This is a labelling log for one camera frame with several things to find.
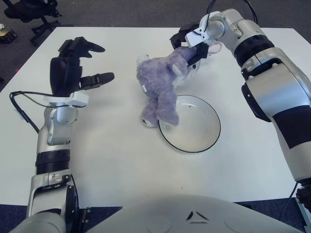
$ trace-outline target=office chair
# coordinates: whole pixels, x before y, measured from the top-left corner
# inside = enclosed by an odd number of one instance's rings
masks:
[[[30,41],[34,46],[37,45],[35,40],[42,36],[46,30],[52,32],[56,27],[73,27],[71,24],[60,24],[57,20],[51,23],[46,20],[45,16],[54,18],[62,16],[56,9],[56,0],[20,0],[15,4],[12,4],[10,0],[3,1],[8,6],[4,10],[8,18],[18,18],[24,23],[30,22],[33,19],[42,19],[43,24],[41,26],[31,28],[35,36]]]

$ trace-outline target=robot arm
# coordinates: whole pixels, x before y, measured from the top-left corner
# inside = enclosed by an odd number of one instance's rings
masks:
[[[36,175],[32,177],[27,218],[12,232],[66,232],[65,224],[79,221],[75,184],[72,183],[70,141],[79,107],[88,104],[88,95],[79,92],[99,87],[114,79],[113,73],[82,77],[81,57],[104,48],[83,37],[67,40],[52,58],[52,95],[44,111],[44,125],[38,132]]]
[[[273,123],[293,178],[303,186],[297,197],[311,211],[309,79],[256,23],[234,9],[205,15],[184,34],[190,47],[217,40],[231,51],[245,79],[242,93],[257,118]]]

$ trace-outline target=stuffed animal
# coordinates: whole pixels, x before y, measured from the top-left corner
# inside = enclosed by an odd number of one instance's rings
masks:
[[[147,127],[157,127],[158,119],[177,126],[179,122],[176,112],[177,94],[175,87],[193,76],[199,62],[188,66],[188,61],[196,54],[196,47],[179,47],[167,57],[150,59],[148,55],[137,59],[137,79],[149,103],[141,113],[142,123]]]

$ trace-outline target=black cable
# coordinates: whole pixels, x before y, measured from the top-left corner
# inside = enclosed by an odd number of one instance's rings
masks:
[[[294,189],[293,189],[292,193],[291,193],[291,194],[290,194],[290,196],[288,197],[287,202],[286,202],[286,204],[284,205],[283,210],[282,210],[282,212],[281,212],[280,217],[278,218],[278,220],[280,220],[280,221],[281,221],[281,217],[282,217],[282,215],[283,215],[283,213],[284,213],[284,211],[285,211],[286,207],[287,207],[287,206],[288,206],[288,204],[290,203],[291,198],[292,198],[292,196],[293,196],[293,194],[294,194],[294,192],[295,192],[295,190],[296,190],[297,186],[298,186],[298,182],[296,182],[295,187],[294,187]]]
[[[201,35],[201,34],[199,34],[199,33],[197,33],[196,31],[192,31],[194,34],[196,34],[196,35]]]
[[[75,187],[75,190],[76,190],[76,195],[77,195],[77,205],[78,205],[78,209],[79,209],[79,197],[78,197],[78,191],[77,191],[77,186],[76,186],[76,182],[74,181],[74,178],[73,178],[73,175],[71,174],[71,178],[72,178],[72,182],[73,182],[73,185]]]
[[[253,15],[253,18],[254,18],[254,22],[255,22],[256,24],[258,24],[258,19],[257,19],[256,12],[255,12],[253,6],[251,5],[251,3],[250,3],[248,0],[242,0],[242,1],[244,1],[244,2],[248,5],[248,8],[249,8],[249,9],[251,10],[251,12],[252,12],[252,15]]]
[[[254,18],[254,22],[255,22],[256,24],[258,24],[258,18],[257,18],[256,12],[255,12],[253,6],[249,3],[248,0],[242,0],[242,1],[244,1],[244,2],[247,4],[247,6],[249,7],[250,11],[252,12],[252,15],[253,15],[253,18]],[[216,2],[216,0],[212,0],[212,1],[210,2],[210,4],[208,5],[208,7],[207,7],[206,14],[208,14],[208,17],[207,17],[207,23],[206,23],[206,28],[205,28],[204,32],[205,32],[206,29],[207,29],[208,20],[209,20],[209,15],[210,15],[210,12],[211,12],[212,9],[213,9],[213,6],[214,6],[215,2]]]
[[[10,100],[13,104],[13,106],[16,108],[16,110],[20,113],[20,115],[24,118],[24,120],[27,122],[27,123],[30,123],[31,126],[33,127],[33,129],[39,133],[39,128],[35,125],[35,123],[30,119],[30,117],[20,108],[20,106],[17,104],[16,100],[15,100],[15,97],[18,96],[18,95],[23,95],[25,97],[27,97],[28,99],[30,99],[31,101],[33,101],[34,103],[42,106],[42,107],[46,107],[46,108],[60,108],[60,107],[67,107],[69,106],[68,104],[64,104],[64,105],[59,105],[59,106],[47,106],[47,105],[44,105],[44,104],[41,104],[37,101],[35,101],[34,99],[30,98],[29,96],[27,96],[26,94],[32,94],[32,95],[41,95],[41,96],[51,96],[51,97],[54,97],[54,95],[51,95],[51,94],[46,94],[46,93],[41,93],[41,92],[33,92],[33,91],[15,91],[15,92],[11,92],[10,93]],[[83,108],[85,106],[75,106],[73,105],[73,107],[76,107],[76,108]]]
[[[59,106],[47,106],[47,105],[44,105],[44,104],[41,104],[37,101],[35,101],[34,99],[30,98],[29,96],[27,96],[26,94],[22,94],[23,96],[27,97],[28,99],[30,99],[32,102],[42,106],[42,107],[46,107],[46,108],[60,108],[60,107],[66,107],[68,106],[67,104],[64,104],[64,105],[59,105]]]

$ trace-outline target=teddy bear leg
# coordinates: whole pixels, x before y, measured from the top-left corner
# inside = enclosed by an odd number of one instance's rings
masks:
[[[141,121],[147,127],[157,127],[157,98],[149,98],[149,103],[141,113]]]
[[[177,95],[173,85],[169,85],[161,90],[158,96],[158,107],[156,115],[159,119],[172,124],[178,125],[179,117],[176,112]]]

